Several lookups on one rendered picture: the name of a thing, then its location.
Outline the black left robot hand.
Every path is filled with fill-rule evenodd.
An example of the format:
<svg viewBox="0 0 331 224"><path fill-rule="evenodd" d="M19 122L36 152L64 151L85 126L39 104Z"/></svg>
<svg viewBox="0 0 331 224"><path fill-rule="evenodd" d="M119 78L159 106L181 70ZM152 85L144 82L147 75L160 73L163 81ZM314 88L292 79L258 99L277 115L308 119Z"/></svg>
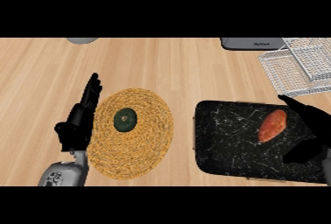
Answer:
<svg viewBox="0 0 331 224"><path fill-rule="evenodd" d="M98 75L92 73L86 81L81 101L73 105L66 120L54 126L61 151L84 151L88 147L100 90Z"/></svg>

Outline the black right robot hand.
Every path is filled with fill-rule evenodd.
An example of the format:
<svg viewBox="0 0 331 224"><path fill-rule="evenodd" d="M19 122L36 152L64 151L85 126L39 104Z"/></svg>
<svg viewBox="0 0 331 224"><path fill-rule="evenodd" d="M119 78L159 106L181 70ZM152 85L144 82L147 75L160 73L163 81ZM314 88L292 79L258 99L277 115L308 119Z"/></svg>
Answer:
<svg viewBox="0 0 331 224"><path fill-rule="evenodd" d="M298 114L314 135L314 138L301 141L283 155L285 164L304 164L321 153L324 146L331 148L331 115L321 109L304 105L285 95L277 95L277 98Z"/></svg>

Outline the grey flat appliance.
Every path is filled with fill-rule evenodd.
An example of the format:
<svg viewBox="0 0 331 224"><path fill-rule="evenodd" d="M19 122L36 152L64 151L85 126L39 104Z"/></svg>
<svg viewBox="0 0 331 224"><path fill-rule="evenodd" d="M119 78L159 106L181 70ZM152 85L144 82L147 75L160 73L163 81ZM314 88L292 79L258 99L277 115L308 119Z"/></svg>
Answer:
<svg viewBox="0 0 331 224"><path fill-rule="evenodd" d="M219 38L221 48L233 51L277 50L285 42L280 38Z"/></svg>

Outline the grey rounded object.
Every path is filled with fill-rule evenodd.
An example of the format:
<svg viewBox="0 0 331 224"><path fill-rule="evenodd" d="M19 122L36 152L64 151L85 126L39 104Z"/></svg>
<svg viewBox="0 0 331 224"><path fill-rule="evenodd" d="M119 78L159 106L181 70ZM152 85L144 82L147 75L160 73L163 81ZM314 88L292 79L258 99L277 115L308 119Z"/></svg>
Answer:
<svg viewBox="0 0 331 224"><path fill-rule="evenodd" d="M84 45L95 41L98 38L66 38L66 40L76 45Z"/></svg>

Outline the dark green round vegetable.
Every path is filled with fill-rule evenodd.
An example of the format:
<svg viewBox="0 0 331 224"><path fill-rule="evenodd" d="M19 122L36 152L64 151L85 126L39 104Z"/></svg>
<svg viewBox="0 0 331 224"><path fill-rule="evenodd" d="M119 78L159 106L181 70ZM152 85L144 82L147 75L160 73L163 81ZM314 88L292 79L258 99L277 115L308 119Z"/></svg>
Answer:
<svg viewBox="0 0 331 224"><path fill-rule="evenodd" d="M113 116L113 127L118 132L129 132L137 124L137 114L131 108L122 108Z"/></svg>

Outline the black marble tray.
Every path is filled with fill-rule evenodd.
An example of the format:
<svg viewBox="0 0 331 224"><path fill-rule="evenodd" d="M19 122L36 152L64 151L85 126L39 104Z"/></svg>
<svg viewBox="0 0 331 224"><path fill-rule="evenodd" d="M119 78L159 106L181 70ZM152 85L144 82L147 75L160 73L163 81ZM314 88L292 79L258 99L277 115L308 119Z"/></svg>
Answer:
<svg viewBox="0 0 331 224"><path fill-rule="evenodd" d="M265 116L280 109L285 129L267 142L258 141ZM194 107L194 161L215 175L323 184L318 154L302 164L283 162L283 154L314 137L298 114L285 105L233 101L200 101Z"/></svg>

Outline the round woven wicker placemat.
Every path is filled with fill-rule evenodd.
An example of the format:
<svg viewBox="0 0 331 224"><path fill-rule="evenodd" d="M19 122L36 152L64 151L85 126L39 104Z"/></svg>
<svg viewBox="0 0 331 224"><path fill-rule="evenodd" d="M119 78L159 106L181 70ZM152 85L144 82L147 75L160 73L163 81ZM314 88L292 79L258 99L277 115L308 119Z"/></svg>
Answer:
<svg viewBox="0 0 331 224"><path fill-rule="evenodd" d="M137 124L129 132L118 132L113 127L113 116L123 108L131 108L137 114ZM156 167L171 138L172 118L165 101L146 89L123 89L97 105L88 161L109 178L134 179Z"/></svg>

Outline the orange sweet potato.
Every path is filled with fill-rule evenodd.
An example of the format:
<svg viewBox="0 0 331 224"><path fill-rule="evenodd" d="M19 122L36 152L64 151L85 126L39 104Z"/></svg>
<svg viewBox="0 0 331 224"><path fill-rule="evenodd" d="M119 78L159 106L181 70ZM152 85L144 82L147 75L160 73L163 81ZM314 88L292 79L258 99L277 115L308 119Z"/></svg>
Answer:
<svg viewBox="0 0 331 224"><path fill-rule="evenodd" d="M286 113L277 109L262 119L258 129L258 142L265 143L270 141L286 128Z"/></svg>

